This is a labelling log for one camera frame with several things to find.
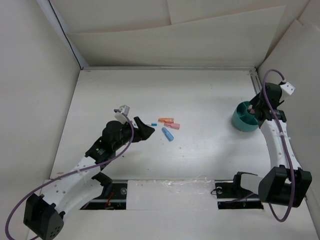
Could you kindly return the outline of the pink rubber eraser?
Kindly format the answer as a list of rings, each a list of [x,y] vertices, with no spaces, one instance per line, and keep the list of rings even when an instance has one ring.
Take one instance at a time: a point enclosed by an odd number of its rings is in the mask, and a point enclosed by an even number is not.
[[[254,115],[255,114],[255,110],[253,108],[252,105],[249,105],[248,108],[247,108],[247,112],[251,115]]]

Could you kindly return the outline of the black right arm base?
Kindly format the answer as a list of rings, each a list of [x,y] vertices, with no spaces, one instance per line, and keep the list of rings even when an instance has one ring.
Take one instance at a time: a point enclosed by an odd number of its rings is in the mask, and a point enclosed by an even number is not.
[[[237,186],[233,180],[218,180],[214,184],[211,194],[216,196],[219,210],[264,209],[256,194]]]

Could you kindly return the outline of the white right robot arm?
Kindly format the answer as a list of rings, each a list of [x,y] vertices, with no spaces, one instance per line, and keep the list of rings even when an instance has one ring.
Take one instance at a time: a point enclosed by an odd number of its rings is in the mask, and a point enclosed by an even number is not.
[[[270,159],[270,171],[264,177],[246,172],[234,176],[231,191],[235,196],[251,192],[263,203],[293,208],[301,205],[312,175],[298,163],[287,133],[286,115],[277,109],[294,89],[290,83],[267,82],[253,99],[240,103],[234,111],[232,125],[242,132],[260,129]]]

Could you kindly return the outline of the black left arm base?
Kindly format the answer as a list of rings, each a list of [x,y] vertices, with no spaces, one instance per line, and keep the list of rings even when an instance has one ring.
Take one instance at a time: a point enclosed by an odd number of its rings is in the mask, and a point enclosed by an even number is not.
[[[86,203],[81,210],[126,210],[127,180],[114,180],[112,186],[104,187],[102,194]]]

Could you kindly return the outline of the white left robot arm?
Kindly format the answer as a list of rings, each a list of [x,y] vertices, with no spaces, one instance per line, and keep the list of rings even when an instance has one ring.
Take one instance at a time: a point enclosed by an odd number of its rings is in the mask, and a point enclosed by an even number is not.
[[[134,117],[109,121],[102,135],[85,153],[81,161],[54,181],[41,195],[32,193],[26,200],[23,223],[42,240],[53,240],[61,232],[66,219],[94,198],[111,194],[112,179],[102,170],[116,158],[123,146],[147,140],[155,129]]]

